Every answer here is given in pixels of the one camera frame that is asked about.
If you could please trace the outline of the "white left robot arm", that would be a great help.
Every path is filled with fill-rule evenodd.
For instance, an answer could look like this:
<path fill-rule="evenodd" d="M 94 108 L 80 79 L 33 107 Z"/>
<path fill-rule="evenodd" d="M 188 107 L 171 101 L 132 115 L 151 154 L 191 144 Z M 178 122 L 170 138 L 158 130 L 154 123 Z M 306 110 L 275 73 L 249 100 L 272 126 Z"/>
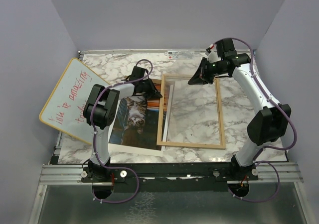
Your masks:
<path fill-rule="evenodd" d="M 135 65 L 132 73 L 123 81 L 109 86 L 95 84 L 85 104 L 83 115 L 93 128 L 91 156 L 81 173 L 82 182 L 106 181 L 112 177 L 108 149 L 109 129 L 117 114 L 118 101 L 124 98 L 141 97 L 144 99 L 161 98 L 149 78 L 153 68 Z"/>

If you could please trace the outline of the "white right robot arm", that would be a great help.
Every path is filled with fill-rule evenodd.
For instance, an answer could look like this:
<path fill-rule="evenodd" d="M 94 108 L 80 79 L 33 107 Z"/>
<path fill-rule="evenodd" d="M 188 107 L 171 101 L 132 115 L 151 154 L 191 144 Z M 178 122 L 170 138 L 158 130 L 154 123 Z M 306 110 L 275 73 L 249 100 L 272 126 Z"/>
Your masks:
<path fill-rule="evenodd" d="M 272 143 L 286 133 L 291 107 L 271 94 L 254 68 L 254 55 L 238 53 L 235 40 L 224 38 L 212 43 L 188 84 L 206 85 L 218 78 L 233 78 L 251 102 L 255 116 L 247 126 L 248 140 L 229 167 L 230 176 L 240 180 L 247 174 L 246 167 L 252 166 L 264 149 L 274 149 Z"/>

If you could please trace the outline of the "white sticker label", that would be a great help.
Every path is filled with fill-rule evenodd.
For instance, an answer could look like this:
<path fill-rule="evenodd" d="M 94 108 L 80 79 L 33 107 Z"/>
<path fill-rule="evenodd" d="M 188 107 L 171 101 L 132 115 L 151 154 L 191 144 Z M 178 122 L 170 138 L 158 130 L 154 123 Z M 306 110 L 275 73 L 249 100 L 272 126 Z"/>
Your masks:
<path fill-rule="evenodd" d="M 168 50 L 165 54 L 170 60 L 193 60 L 195 56 L 193 50 Z"/>

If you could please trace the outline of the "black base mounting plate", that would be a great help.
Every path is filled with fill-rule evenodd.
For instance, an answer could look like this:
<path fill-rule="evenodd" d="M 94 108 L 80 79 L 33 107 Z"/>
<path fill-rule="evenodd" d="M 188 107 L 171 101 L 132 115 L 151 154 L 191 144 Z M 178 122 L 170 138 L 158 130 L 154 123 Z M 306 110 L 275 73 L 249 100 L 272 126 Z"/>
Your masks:
<path fill-rule="evenodd" d="M 237 167 L 232 162 L 113 163 L 109 168 L 89 163 L 81 182 L 98 190 L 140 192 L 226 192 L 228 184 L 255 181 L 255 165 Z"/>

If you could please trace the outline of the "yellow-rimmed whiteboard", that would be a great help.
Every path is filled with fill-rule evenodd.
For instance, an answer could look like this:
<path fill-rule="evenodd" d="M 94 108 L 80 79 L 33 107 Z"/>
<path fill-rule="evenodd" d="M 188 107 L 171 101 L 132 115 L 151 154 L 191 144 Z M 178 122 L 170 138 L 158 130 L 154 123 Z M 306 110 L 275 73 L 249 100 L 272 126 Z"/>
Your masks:
<path fill-rule="evenodd" d="M 91 144 L 93 128 L 87 124 L 83 111 L 95 84 L 109 85 L 80 60 L 72 58 L 39 114 L 39 120 Z"/>

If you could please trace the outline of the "aluminium back rail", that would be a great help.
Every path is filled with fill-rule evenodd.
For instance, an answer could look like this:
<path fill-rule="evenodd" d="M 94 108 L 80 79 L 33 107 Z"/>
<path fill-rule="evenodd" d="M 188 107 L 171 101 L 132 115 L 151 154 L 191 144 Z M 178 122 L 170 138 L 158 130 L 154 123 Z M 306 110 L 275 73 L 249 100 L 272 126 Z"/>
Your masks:
<path fill-rule="evenodd" d="M 108 50 L 82 50 L 78 51 L 80 55 L 84 54 L 146 54 L 146 53 L 166 53 L 168 51 L 194 51 L 195 53 L 205 53 L 203 49 L 108 49 Z"/>

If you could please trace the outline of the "aluminium rail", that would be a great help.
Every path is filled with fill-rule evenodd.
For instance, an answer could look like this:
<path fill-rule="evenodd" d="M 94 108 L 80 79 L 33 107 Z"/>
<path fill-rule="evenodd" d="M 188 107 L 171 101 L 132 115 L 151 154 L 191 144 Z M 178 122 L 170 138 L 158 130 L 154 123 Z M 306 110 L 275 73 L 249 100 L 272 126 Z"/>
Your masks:
<path fill-rule="evenodd" d="M 205 53 L 203 49 L 108 49 L 108 50 L 82 50 L 78 51 L 80 55 L 84 54 L 146 54 L 146 53 L 166 53 L 168 51 L 194 51 L 195 53 Z"/>
<path fill-rule="evenodd" d="M 294 162 L 273 162 L 281 183 L 303 182 L 301 171 Z M 39 185 L 81 185 L 81 165 L 44 165 L 41 170 Z M 249 183 L 276 183 L 275 170 L 262 163 L 257 167 L 258 179 L 249 177 Z"/>

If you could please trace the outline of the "aluminium front rail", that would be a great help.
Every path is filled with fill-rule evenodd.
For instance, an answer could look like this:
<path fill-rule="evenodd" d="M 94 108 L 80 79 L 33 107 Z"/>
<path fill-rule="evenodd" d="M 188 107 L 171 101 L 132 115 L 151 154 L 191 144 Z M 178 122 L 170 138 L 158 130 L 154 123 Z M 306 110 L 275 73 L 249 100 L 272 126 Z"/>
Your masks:
<path fill-rule="evenodd" d="M 294 162 L 273 162 L 281 183 L 303 182 L 301 171 Z M 41 170 L 39 185 L 81 185 L 81 165 L 44 165 Z M 249 177 L 249 183 L 276 183 L 275 170 L 262 163 L 257 167 L 258 179 Z"/>

